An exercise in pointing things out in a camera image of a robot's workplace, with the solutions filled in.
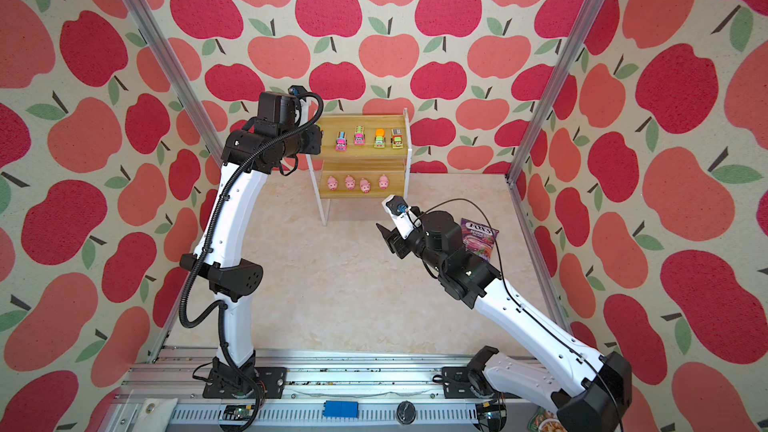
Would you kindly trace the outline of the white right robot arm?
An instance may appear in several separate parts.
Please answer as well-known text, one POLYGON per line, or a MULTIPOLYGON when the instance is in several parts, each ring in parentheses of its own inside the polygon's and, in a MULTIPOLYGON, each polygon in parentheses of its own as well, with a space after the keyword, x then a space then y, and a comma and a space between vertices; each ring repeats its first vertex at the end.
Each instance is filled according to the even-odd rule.
POLYGON ((530 304, 499 268, 467 249, 450 213, 422 213, 399 196, 383 206, 394 226, 378 229, 393 255, 418 258, 450 297, 493 321, 537 359, 528 365, 483 347, 467 365, 477 392, 526 399, 554 413, 568 431, 623 430, 632 370, 621 354, 599 352, 530 304))

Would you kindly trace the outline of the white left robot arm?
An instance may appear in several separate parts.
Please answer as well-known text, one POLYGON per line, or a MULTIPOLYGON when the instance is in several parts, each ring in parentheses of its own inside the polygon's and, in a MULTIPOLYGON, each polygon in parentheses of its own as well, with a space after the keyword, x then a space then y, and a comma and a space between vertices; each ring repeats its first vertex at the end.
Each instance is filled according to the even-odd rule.
POLYGON ((206 395, 228 391, 248 395, 256 390, 255 350, 246 333, 250 330, 253 292, 263 278, 263 267, 242 257, 245 232, 256 199, 271 172, 286 157, 321 152, 322 131, 302 125, 272 137, 278 126, 256 126, 232 132, 222 154, 223 169, 215 203, 203 237, 180 266, 189 272, 179 302, 180 324, 200 325, 212 312, 218 314, 219 346, 213 370, 205 380, 206 395), (197 278, 208 281, 215 300, 196 318, 188 312, 189 294, 197 278))

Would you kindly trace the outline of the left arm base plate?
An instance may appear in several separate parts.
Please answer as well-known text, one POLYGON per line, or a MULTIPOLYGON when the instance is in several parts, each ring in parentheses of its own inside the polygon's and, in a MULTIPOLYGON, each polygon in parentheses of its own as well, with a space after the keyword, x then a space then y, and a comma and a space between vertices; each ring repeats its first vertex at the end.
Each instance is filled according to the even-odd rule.
POLYGON ((285 367, 246 367, 238 374, 228 365, 216 363, 205 379, 206 399, 254 399, 252 382, 261 387, 261 398, 280 399, 286 383, 285 367))

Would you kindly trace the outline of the pink green toy truck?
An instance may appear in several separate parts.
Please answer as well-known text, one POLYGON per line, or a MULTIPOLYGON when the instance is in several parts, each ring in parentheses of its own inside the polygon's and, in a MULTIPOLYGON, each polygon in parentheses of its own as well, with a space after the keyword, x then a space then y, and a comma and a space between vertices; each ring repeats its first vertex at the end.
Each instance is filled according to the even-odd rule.
POLYGON ((353 134, 353 144, 355 146, 364 146, 366 144, 365 128, 358 125, 353 134))

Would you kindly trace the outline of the orange green toy car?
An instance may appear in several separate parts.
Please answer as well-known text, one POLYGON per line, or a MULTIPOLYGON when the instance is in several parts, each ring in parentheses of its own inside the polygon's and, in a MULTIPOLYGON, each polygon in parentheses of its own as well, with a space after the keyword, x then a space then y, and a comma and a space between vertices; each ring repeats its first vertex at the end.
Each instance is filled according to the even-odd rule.
POLYGON ((375 131, 374 147, 376 149, 384 149, 386 147, 386 131, 384 129, 377 129, 375 131))

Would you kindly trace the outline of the pink toy car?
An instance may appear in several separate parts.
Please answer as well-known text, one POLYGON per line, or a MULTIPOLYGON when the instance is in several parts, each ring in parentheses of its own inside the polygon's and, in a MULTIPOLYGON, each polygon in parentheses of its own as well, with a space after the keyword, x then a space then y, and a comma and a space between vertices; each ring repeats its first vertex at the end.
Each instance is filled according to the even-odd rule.
POLYGON ((335 141, 335 150, 337 152, 345 152, 348 147, 348 140, 346 133, 344 131, 340 131, 338 133, 338 136, 335 141))

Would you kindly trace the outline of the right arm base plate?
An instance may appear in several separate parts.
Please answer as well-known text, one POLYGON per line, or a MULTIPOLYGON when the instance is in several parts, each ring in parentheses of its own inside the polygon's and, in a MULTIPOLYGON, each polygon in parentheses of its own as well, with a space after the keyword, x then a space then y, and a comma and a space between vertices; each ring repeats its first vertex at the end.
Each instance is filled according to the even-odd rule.
POLYGON ((442 387, 446 399, 495 399, 497 392, 489 383, 468 367, 443 367, 432 377, 442 387))

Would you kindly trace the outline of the wooden two-tier shelf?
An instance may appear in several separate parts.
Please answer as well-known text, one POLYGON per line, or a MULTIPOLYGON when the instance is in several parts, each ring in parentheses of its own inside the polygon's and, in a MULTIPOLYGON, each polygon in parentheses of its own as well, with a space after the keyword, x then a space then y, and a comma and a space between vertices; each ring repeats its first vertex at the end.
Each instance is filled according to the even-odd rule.
POLYGON ((319 126, 324 133, 321 153, 317 156, 308 156, 306 163, 323 225, 329 221, 331 205, 335 200, 384 198, 390 194, 408 196, 413 146, 411 120, 407 109, 403 109, 398 114, 389 115, 331 114, 321 118, 319 126), (353 144, 353 134, 358 125, 365 128, 366 144, 364 146, 353 144), (402 149, 391 147, 390 137, 393 128, 402 130, 404 138, 402 149), (374 147, 377 129, 386 131, 384 149, 374 147), (340 131, 346 133, 348 140, 345 152, 335 150, 335 141, 340 131), (381 190, 378 185, 378 179, 382 174, 386 174, 389 178, 389 188, 386 190, 381 190), (347 175, 351 175, 356 180, 354 190, 347 190, 345 187, 347 175), (329 176, 335 177, 339 182, 336 191, 330 191, 327 187, 329 176), (362 178, 371 182, 369 193, 363 193, 360 189, 362 178))

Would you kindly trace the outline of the multicolour toy car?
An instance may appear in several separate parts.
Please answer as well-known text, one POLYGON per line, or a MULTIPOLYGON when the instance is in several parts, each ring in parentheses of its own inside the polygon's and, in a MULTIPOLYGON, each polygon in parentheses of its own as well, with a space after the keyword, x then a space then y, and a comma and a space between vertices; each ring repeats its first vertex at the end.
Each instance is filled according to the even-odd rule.
POLYGON ((401 129, 393 128, 391 130, 390 142, 393 149, 402 149, 404 147, 404 138, 401 129))

